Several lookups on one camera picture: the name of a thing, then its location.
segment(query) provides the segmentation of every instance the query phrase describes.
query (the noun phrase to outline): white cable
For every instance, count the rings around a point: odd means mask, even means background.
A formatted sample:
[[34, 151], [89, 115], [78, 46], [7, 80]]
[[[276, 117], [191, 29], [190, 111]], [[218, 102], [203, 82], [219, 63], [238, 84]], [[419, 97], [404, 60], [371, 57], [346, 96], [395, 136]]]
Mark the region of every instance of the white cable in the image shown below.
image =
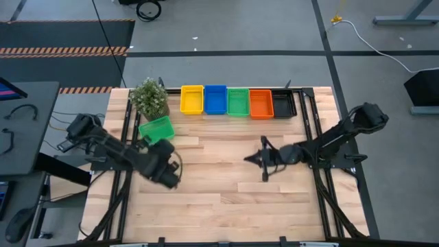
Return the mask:
[[350, 21], [342, 20], [342, 21], [338, 21], [338, 22], [334, 23], [333, 25], [335, 26], [335, 25], [337, 25], [338, 23], [349, 23], [349, 24], [351, 24], [351, 26], [354, 28], [354, 31], [355, 31], [355, 33], [357, 34], [358, 38], [361, 39], [361, 41], [363, 41], [367, 46], [369, 46], [372, 50], [376, 51], [378, 54], [380, 54], [380, 55], [382, 55], [382, 56], [386, 56], [386, 57], [388, 57], [388, 58], [391, 58], [391, 59], [397, 61], [402, 67], [404, 67], [404, 69], [405, 69], [406, 71], [409, 71], [410, 73], [418, 73], [418, 72], [421, 72], [421, 71], [432, 71], [432, 70], [437, 70], [437, 69], [439, 69], [439, 67], [436, 67], [436, 68], [430, 68], [430, 69], [420, 69], [420, 70], [417, 70], [417, 71], [411, 71], [411, 70], [410, 70], [409, 68], [407, 68], [407, 67], [406, 67], [406, 66], [405, 66], [400, 60], [398, 60], [398, 59], [392, 57], [391, 55], [387, 55], [387, 54], [384, 54], [384, 53], [378, 51], [378, 50], [375, 49], [372, 45], [370, 45], [367, 41], [365, 41], [364, 38], [362, 38], [362, 37], [359, 35], [359, 33], [358, 33], [358, 31], [357, 31], [357, 28], [355, 28], [354, 23], [351, 23]]

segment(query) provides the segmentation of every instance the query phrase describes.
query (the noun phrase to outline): black bin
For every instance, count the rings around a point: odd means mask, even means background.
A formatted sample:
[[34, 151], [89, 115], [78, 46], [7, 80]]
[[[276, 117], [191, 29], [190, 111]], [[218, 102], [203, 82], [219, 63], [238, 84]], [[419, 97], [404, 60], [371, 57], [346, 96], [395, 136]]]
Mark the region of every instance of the black bin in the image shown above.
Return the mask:
[[297, 115], [293, 90], [272, 89], [274, 118], [285, 119]]
[[405, 84], [415, 106], [439, 106], [439, 71], [421, 71]]

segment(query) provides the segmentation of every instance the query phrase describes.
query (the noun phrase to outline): gray floor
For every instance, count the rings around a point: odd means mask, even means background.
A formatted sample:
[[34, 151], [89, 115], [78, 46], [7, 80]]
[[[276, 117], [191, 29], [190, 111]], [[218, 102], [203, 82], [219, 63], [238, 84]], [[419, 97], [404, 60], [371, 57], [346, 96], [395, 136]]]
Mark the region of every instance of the gray floor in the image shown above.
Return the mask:
[[[0, 21], [12, 16], [18, 0], [0, 0]], [[354, 22], [360, 34], [383, 50], [439, 49], [435, 27], [375, 27], [375, 15], [404, 14], [415, 0], [346, 1], [341, 15]], [[338, 0], [319, 0], [333, 51], [369, 50], [346, 24], [331, 27]], [[134, 10], [111, 0], [96, 0], [103, 19], [135, 18]], [[131, 52], [318, 50], [316, 19], [308, 0], [166, 0], [163, 14], [154, 22], [136, 22]], [[439, 15], [439, 1], [425, 14]], [[96, 19], [89, 0], [27, 0], [20, 20]], [[358, 136], [366, 181], [379, 232], [383, 239], [439, 242], [439, 189], [436, 174], [436, 140], [439, 118], [412, 117], [411, 101], [403, 83], [412, 75], [384, 57], [335, 57], [335, 65], [348, 108], [374, 102], [390, 116], [388, 126], [373, 135]], [[439, 66], [439, 57], [400, 57], [412, 70]], [[135, 86], [146, 77], [161, 76], [166, 86], [227, 84], [229, 86], [332, 86], [324, 56], [225, 56], [179, 58], [127, 58], [124, 78]], [[108, 95], [61, 95], [56, 109], [64, 112], [104, 113]], [[60, 116], [61, 120], [72, 118]], [[57, 127], [65, 124], [52, 121]], [[64, 133], [50, 130], [46, 140], [57, 144]], [[56, 154], [48, 145], [43, 151]], [[56, 243], [72, 242], [81, 209], [48, 215], [44, 229], [53, 231]], [[54, 242], [33, 241], [30, 246]]]

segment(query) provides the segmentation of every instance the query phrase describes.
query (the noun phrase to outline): monitor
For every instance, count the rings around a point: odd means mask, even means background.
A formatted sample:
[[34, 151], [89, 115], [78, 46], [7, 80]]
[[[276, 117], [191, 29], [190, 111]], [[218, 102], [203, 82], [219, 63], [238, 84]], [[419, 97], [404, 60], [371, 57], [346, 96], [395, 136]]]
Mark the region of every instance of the monitor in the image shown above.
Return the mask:
[[7, 80], [0, 78], [0, 101], [10, 99], [23, 99], [27, 93], [9, 83]]

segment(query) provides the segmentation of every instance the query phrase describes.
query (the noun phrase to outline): cable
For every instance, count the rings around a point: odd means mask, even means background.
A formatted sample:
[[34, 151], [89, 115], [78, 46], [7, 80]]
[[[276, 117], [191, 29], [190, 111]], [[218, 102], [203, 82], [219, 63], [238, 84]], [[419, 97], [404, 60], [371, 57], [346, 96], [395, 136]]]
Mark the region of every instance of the cable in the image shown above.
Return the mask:
[[[154, 15], [153, 17], [149, 17], [149, 16], [147, 16], [144, 12], [142, 12], [142, 11], [140, 10], [140, 8], [142, 7], [142, 5], [146, 5], [147, 3], [152, 3], [152, 4], [154, 4], [155, 6], [157, 6], [157, 8], [158, 8], [158, 12], [157, 12], [157, 14]], [[139, 2], [139, 4], [137, 4], [137, 7], [136, 7], [136, 14], [137, 14], [137, 17], [139, 18], [139, 20], [141, 20], [141, 21], [143, 21], [143, 22], [150, 22], [150, 21], [153, 21], [153, 20], [157, 19], [157, 18], [161, 15], [161, 13], [162, 13], [162, 6], [161, 6], [161, 5], [158, 3], [158, 1], [156, 1], [156, 0], [141, 0], [141, 1]]]
[[47, 145], [49, 145], [51, 148], [53, 148], [56, 151], [60, 151], [58, 148], [55, 148], [52, 144], [50, 144], [48, 141], [43, 140]]
[[71, 123], [69, 123], [68, 121], [62, 121], [62, 120], [59, 120], [59, 119], [57, 119], [56, 117], [54, 117], [54, 116], [50, 116], [51, 118], [53, 118], [53, 119], [55, 119], [56, 121], [59, 121], [60, 123], [63, 123], [63, 124], [71, 124]]
[[82, 230], [82, 228], [81, 228], [81, 223], [82, 223], [82, 221], [78, 224], [78, 228], [79, 228], [80, 232], [81, 232], [84, 236], [88, 237], [88, 234], [86, 234], [86, 233]]
[[341, 21], [338, 21], [338, 22], [333, 23], [333, 26], [335, 26], [335, 25], [337, 25], [337, 24], [339, 24], [339, 23], [348, 23], [348, 24], [350, 24], [350, 25], [353, 27], [353, 29], [354, 29], [355, 33], [357, 34], [358, 38], [359, 38], [361, 41], [363, 41], [367, 46], [369, 46], [372, 50], [376, 51], [378, 54], [380, 54], [380, 55], [382, 55], [382, 56], [385, 56], [385, 57], [388, 57], [388, 58], [391, 58], [391, 59], [397, 61], [402, 67], [404, 67], [404, 69], [405, 69], [406, 71], [408, 71], [408, 72], [410, 72], [410, 73], [418, 73], [418, 72], [421, 72], [421, 71], [433, 71], [433, 70], [438, 70], [438, 69], [439, 69], [439, 67], [436, 67], [436, 68], [430, 68], [430, 69], [419, 69], [419, 70], [417, 70], [417, 71], [411, 71], [411, 70], [408, 69], [408, 68], [407, 68], [407, 67], [406, 67], [406, 66], [405, 66], [400, 60], [398, 60], [398, 59], [392, 57], [391, 55], [387, 55], [387, 54], [384, 54], [384, 53], [378, 51], [378, 50], [375, 49], [372, 45], [370, 45], [367, 41], [365, 41], [364, 38], [362, 38], [362, 37], [359, 35], [359, 33], [358, 33], [358, 31], [357, 31], [357, 28], [355, 27], [354, 23], [351, 23], [350, 21], [347, 21], [347, 20], [341, 20]]
[[[50, 142], [48, 142], [48, 141], [46, 141], [46, 140], [43, 140], [43, 142], [45, 142], [47, 145], [49, 145], [49, 147], [53, 148], [55, 151], [61, 151], [61, 150], [59, 150], [58, 148], [55, 148], [55, 146], [53, 146], [52, 144], [50, 144]], [[76, 148], [79, 148], [79, 149], [81, 149], [81, 150], [86, 151], [86, 149], [85, 149], [85, 148], [82, 148], [82, 147], [76, 147]]]
[[57, 127], [53, 127], [52, 124], [49, 122], [49, 127], [54, 129], [54, 130], [59, 130], [59, 131], [67, 131], [66, 129], [63, 128], [57, 128]]
[[15, 136], [14, 132], [7, 129], [7, 128], [4, 128], [1, 132], [10, 135], [10, 144], [9, 144], [9, 147], [5, 151], [0, 153], [0, 156], [7, 154], [8, 152], [11, 152], [14, 149], [14, 136]]
[[177, 151], [174, 151], [174, 154], [176, 154], [178, 160], [180, 161], [180, 175], [178, 175], [178, 180], [181, 181], [181, 176], [183, 175], [183, 159], [181, 158], [179, 153], [177, 153]]
[[12, 115], [15, 113], [16, 110], [23, 108], [23, 107], [30, 107], [32, 109], [34, 109], [34, 116], [32, 117], [32, 119], [34, 121], [36, 121], [36, 118], [38, 116], [38, 107], [36, 107], [34, 104], [22, 104], [20, 106], [17, 106], [16, 108], [12, 109], [11, 112], [9, 113], [9, 115], [6, 115], [5, 117], [3, 117], [4, 119], [11, 119]]
[[127, 88], [126, 83], [125, 83], [125, 79], [123, 78], [122, 69], [121, 69], [121, 67], [119, 65], [119, 62], [117, 62], [115, 53], [112, 51], [112, 47], [111, 47], [110, 41], [109, 41], [109, 39], [107, 37], [107, 33], [105, 32], [104, 26], [102, 25], [101, 17], [99, 16], [99, 13], [97, 12], [95, 0], [91, 0], [91, 2], [93, 3], [93, 7], [95, 8], [97, 20], [99, 21], [99, 25], [101, 26], [102, 32], [104, 33], [105, 40], [107, 41], [108, 48], [110, 49], [111, 55], [115, 59], [115, 62], [116, 62], [116, 65], [117, 65], [117, 69], [119, 70], [119, 73], [121, 74], [123, 85], [125, 86], [125, 88]]

